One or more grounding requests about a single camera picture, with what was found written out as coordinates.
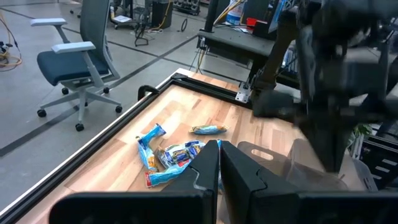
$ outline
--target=office chair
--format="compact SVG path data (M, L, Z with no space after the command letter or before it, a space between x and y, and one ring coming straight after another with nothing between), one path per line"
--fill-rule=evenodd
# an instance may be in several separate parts
M120 102L105 96L87 91L90 87L103 88L104 84L120 78L111 63L108 51L105 28L108 20L109 0L84 0L81 6L80 35L83 42L71 43L62 30L67 22L64 19L32 19L31 26L54 26L60 34L63 44L54 45L52 51L41 52L37 63L47 81L56 86L61 83L73 93L63 98L40 106L37 114L43 118L45 108L71 100L79 99L79 123L76 130L84 130L83 115L87 100L98 100L117 105L120 113Z

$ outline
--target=wooden tabletop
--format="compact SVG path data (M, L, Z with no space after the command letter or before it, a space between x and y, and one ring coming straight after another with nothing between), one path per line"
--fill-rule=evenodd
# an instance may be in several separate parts
M238 90L236 85L184 69L177 72L229 90ZM75 192L162 190L165 185L150 189L146 187L146 169L140 160L136 141L136 136L147 133L156 123L167 134L152 140L150 145L153 149L193 139L205 142L223 139L234 145L241 141L251 142L287 156L293 141L303 138L298 129L285 121L255 118L249 109L179 86L170 86L18 223L47 223L51 206L60 198ZM204 124L226 125L229 129L215 136L196 136L188 132L192 126Z

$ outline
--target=chair armrest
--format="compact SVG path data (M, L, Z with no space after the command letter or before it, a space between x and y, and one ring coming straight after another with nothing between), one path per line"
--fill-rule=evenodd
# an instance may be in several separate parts
M92 42L77 42L77 43L69 43L69 44L57 44L52 47L52 50L56 54L69 53L69 52L81 52L84 61L87 64L88 71L94 81L95 87L104 86L104 81L102 81L100 74L98 73L95 65L91 61L90 56L88 55L89 50L94 50L95 46Z
M51 18L51 19L32 19L30 26L62 26L68 24L65 19Z
M69 53L69 52L84 52L94 50L95 46L91 41L77 42L69 44L57 44L52 47L56 54Z

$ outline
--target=gray floor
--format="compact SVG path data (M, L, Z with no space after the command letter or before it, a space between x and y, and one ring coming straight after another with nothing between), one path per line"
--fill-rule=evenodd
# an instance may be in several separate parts
M30 27L33 18L63 17L68 21L65 33L79 41L79 19L69 10L68 1L0 0L0 8L22 52L23 64L11 72L0 73L0 210L33 186L53 168L99 133L117 114L114 106L90 103L85 114L85 130L75 131L76 101L47 109L46 118L38 118L40 104L62 96L61 86L49 85L42 76L36 56L62 43L53 27ZM123 103L124 109L136 102L141 85L156 86L178 68L188 68L195 57L195 38L204 26L206 10L189 16L185 32L177 32L185 14L174 12L172 26L162 34L151 34L148 46L135 47L129 29L114 30L109 24L107 36L114 64L124 82L111 90L110 97ZM0 26L0 40L6 40ZM203 70L217 77L220 73L245 80L249 70L220 58L205 56ZM230 79L217 77L231 83Z

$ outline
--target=blue wrapper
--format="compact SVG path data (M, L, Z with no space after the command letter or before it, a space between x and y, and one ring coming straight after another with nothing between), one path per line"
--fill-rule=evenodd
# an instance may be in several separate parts
M218 150L221 149L221 142L222 140L217 140ZM221 180L221 170L218 171L218 190L221 192L224 191L223 181Z
M188 153L191 159L194 159L200 152L200 146L199 145L194 145L188 148Z
M157 166L155 164L155 155L153 150L149 146L149 142L156 137L162 136L166 134L163 128L156 124L152 130L150 130L143 137L137 137L138 140L138 151L141 161L144 163L144 166L151 171L158 171Z
M196 126L190 130L190 133L201 134L201 135L211 135L211 134L221 134L228 130L227 126L216 126L216 125L203 125Z
M185 168L189 165L191 160L179 162L178 164L172 165L163 172L145 172L145 180L147 187L153 187L162 183L166 183L171 179L174 179L180 175Z
M193 146L197 146L202 148L205 146L205 143L199 140L189 141L183 144L176 144L166 147L165 149L161 149L157 153L157 157L159 161L163 164L163 166L167 169L179 162L186 161L189 159L195 158L190 152L190 148Z

